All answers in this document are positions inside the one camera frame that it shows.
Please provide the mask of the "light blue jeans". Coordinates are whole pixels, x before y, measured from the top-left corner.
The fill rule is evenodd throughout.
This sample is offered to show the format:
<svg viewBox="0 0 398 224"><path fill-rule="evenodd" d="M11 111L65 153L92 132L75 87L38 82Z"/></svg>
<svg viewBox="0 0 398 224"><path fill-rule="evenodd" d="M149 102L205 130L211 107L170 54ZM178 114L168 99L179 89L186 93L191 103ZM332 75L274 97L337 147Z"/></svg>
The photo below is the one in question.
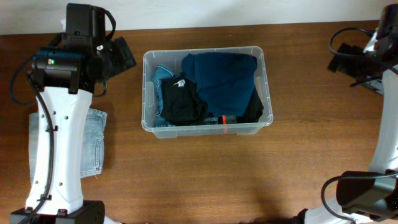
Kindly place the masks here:
<svg viewBox="0 0 398 224"><path fill-rule="evenodd" d="M104 164L104 130L108 114L104 111L90 108L86 116L83 132L83 147L81 155L80 177L99 175ZM33 183L39 132L39 114L29 115L29 174Z"/></svg>

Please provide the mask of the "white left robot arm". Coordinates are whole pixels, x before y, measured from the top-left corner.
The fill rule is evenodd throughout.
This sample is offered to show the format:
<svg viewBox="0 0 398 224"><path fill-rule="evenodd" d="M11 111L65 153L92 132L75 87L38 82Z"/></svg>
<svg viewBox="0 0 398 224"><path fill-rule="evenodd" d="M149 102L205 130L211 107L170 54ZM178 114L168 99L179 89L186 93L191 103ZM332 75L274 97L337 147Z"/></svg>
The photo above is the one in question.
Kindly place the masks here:
<svg viewBox="0 0 398 224"><path fill-rule="evenodd" d="M25 206L11 223L110 223L104 203L85 200L81 155L86 116L97 83L136 65L123 38L106 31L102 7L70 3L64 32L29 57L39 131L35 174Z"/></svg>

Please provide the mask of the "black shirt white logo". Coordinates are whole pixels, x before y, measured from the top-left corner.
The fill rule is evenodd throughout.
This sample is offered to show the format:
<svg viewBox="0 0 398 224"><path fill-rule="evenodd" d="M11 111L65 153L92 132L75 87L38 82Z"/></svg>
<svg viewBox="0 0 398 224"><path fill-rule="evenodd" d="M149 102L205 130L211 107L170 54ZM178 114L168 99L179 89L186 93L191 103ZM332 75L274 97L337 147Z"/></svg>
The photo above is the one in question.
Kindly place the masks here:
<svg viewBox="0 0 398 224"><path fill-rule="evenodd" d="M208 106L200 99L196 84L177 77L165 79L162 84L162 109L160 116L175 126L202 124Z"/></svg>

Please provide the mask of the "black shorts red grey waistband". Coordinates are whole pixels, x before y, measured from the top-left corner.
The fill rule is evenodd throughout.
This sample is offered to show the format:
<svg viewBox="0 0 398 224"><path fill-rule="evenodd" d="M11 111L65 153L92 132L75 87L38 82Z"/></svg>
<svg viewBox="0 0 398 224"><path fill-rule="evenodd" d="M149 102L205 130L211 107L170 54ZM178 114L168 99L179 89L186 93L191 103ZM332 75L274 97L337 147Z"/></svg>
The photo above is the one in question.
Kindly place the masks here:
<svg viewBox="0 0 398 224"><path fill-rule="evenodd" d="M263 114L263 109L258 92L254 90L242 116L223 115L218 118L218 124L257 123Z"/></svg>

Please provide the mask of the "navy blue shirt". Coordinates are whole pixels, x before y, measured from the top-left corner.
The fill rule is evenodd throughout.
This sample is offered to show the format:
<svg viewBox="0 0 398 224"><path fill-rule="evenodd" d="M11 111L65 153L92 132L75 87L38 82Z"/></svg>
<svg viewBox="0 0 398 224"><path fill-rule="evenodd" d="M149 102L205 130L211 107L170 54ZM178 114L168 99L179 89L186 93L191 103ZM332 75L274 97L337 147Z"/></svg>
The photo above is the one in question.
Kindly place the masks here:
<svg viewBox="0 0 398 224"><path fill-rule="evenodd" d="M200 99L216 117L242 116L254 91L257 58L249 54L207 52L188 54L182 74L196 84Z"/></svg>

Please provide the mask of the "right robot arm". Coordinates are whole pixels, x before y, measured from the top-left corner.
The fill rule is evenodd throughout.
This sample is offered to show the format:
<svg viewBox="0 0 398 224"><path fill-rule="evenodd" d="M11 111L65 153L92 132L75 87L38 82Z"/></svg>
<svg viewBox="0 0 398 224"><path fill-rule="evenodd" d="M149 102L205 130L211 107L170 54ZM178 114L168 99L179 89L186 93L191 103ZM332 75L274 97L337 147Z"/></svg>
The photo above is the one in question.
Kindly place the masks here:
<svg viewBox="0 0 398 224"><path fill-rule="evenodd" d="M330 42L328 69L342 72L383 96L381 126L368 171L346 171L327 180L322 205L304 209L292 223L371 223L397 219L397 4L384 7L377 29L366 30L365 48Z"/></svg>

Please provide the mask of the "dark blue jeans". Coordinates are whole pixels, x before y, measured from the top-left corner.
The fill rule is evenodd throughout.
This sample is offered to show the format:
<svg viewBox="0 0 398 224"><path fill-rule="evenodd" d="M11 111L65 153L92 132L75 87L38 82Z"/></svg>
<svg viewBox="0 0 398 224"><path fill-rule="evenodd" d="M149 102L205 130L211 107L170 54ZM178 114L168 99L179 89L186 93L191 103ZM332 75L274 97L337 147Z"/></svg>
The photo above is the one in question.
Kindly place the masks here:
<svg viewBox="0 0 398 224"><path fill-rule="evenodd" d="M174 127L175 126L160 116L160 112L162 109L162 87L161 87L161 84L165 79L177 78L177 77L185 78L181 74L179 74L179 75L174 74L174 72L172 72L169 68L167 68L164 65L156 66L154 76L152 77L152 83L154 84L155 98L158 101L158 106L157 106L157 109L155 112L155 120L154 120L155 128L165 128L165 127ZM214 125L217 123L218 123L218 119L216 117L214 117L212 114L207 113L206 118L204 119L202 124L199 124L199 125Z"/></svg>

